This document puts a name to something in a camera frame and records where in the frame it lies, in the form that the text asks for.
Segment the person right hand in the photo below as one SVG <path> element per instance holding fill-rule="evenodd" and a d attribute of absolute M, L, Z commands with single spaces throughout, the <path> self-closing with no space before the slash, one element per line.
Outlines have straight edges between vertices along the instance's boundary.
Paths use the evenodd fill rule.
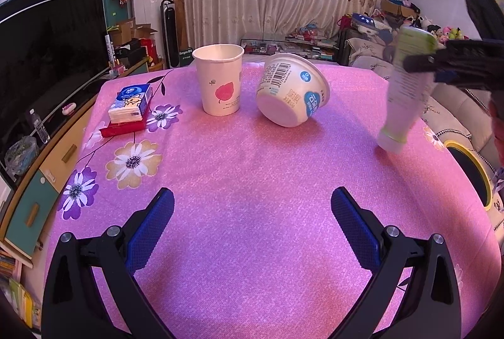
<path fill-rule="evenodd" d="M 495 147 L 497 149 L 501 165 L 504 165 L 504 124 L 499 119 L 495 103 L 491 99 L 489 102 L 489 111 L 491 116 L 491 127 L 495 137 Z"/>

